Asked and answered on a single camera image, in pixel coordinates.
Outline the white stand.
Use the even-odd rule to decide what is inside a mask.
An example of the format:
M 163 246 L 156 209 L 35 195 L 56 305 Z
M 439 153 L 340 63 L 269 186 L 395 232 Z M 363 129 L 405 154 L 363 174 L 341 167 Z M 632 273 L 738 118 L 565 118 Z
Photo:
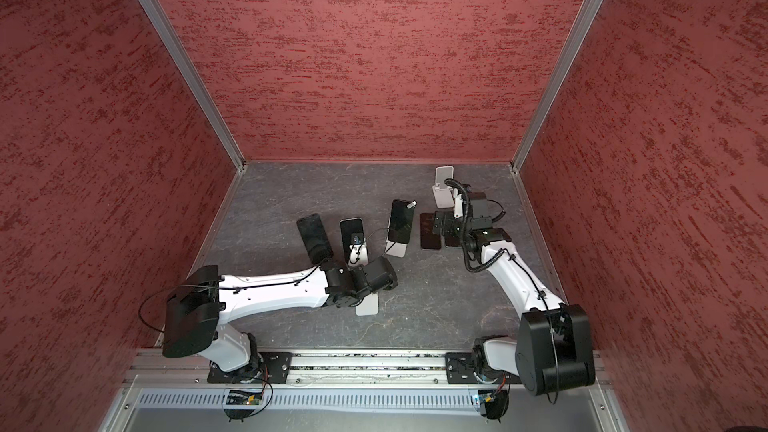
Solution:
M 439 166 L 435 169 L 435 180 L 432 186 L 432 192 L 438 209 L 453 209 L 455 206 L 453 188 L 445 183 L 446 180 L 453 178 L 453 166 Z
M 375 316 L 379 312 L 379 298 L 373 293 L 366 296 L 356 307 L 355 313 L 359 317 Z
M 386 255 L 392 257 L 403 258 L 407 252 L 407 245 L 405 243 L 386 241 L 385 251 Z

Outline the purple edged dark phone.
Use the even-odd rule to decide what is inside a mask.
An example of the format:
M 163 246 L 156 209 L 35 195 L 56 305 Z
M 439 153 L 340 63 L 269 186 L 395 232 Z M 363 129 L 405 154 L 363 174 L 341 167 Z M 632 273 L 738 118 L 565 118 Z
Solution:
M 420 246 L 424 250 L 440 250 L 442 238 L 434 229 L 435 214 L 421 213 L 419 218 Z

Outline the black phone with sticker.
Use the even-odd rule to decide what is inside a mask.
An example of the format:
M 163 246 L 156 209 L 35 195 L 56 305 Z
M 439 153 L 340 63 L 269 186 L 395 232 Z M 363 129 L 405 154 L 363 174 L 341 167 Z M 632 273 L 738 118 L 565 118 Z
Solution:
M 417 202 L 395 199 L 392 201 L 388 235 L 389 242 L 409 244 Z

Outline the black phone table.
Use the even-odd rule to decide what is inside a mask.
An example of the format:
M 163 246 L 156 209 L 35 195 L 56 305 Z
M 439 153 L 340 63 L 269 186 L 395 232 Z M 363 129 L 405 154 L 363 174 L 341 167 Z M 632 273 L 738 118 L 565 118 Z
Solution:
M 296 221 L 299 234 L 313 265 L 333 257 L 333 249 L 319 214 L 314 213 Z

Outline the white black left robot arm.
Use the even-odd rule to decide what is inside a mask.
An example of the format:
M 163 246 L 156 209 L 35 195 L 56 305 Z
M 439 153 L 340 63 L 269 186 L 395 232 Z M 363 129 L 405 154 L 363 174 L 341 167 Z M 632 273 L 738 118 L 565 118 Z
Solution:
M 259 277 L 222 275 L 207 265 L 168 293 L 162 355 L 207 359 L 210 383 L 264 384 L 273 368 L 255 336 L 238 331 L 235 321 L 283 309 L 357 307 L 397 285 L 385 257 L 355 268 L 329 259 L 304 271 Z

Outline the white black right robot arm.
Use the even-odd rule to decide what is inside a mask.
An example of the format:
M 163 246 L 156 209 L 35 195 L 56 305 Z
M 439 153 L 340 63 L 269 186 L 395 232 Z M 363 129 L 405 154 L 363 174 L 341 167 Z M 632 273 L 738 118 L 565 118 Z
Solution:
M 497 226 L 499 215 L 488 212 L 482 192 L 448 179 L 451 208 L 435 212 L 433 231 L 457 241 L 465 269 L 490 274 L 518 314 L 513 337 L 488 336 L 475 341 L 473 373 L 480 382 L 501 384 L 517 377 L 534 396 L 554 403 L 565 390 L 596 381 L 592 334 L 586 311 L 569 304 L 536 276 L 509 234 Z

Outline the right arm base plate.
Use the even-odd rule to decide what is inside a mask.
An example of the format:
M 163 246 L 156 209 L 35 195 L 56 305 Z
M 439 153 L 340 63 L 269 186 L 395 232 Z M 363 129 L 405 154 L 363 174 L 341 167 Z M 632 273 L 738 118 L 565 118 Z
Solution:
M 447 382 L 451 385 L 481 385 L 498 387 L 505 385 L 521 385 L 518 376 L 496 370 L 476 370 L 476 360 L 471 352 L 448 352 L 445 354 L 445 371 Z

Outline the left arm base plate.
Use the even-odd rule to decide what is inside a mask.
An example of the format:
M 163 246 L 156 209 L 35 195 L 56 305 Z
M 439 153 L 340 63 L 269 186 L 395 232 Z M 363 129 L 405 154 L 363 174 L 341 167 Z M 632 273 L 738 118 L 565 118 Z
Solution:
M 258 386 L 266 383 L 285 384 L 292 358 L 293 354 L 289 352 L 256 353 L 245 366 L 230 372 L 222 371 L 216 363 L 211 362 L 207 382 Z

